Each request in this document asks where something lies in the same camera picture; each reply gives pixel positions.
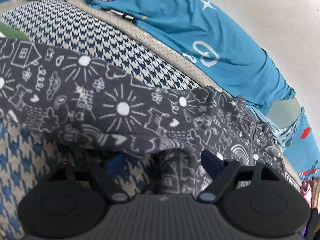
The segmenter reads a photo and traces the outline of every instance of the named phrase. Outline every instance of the blue fabric with stars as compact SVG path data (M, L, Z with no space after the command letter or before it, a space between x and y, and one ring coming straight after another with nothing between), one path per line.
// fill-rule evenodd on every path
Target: blue fabric with stars
M187 57L233 96L267 114L272 102L293 98L271 58L221 9L208 0L85 0L137 18L144 29Z

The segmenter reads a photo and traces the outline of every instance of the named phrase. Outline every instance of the blue houndstooth pattern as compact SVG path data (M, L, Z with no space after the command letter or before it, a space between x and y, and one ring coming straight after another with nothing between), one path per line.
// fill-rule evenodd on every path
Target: blue houndstooth pattern
M34 1L1 15L0 22L22 31L32 41L112 62L150 86L199 87L121 31L64 1ZM0 118L0 237L21 239L24 236L17 218L17 205L57 163L76 164L102 157L105 156L100 152L58 145ZM150 157L138 161L126 158L124 169L115 181L129 195L135 195L150 188L155 170L155 162Z

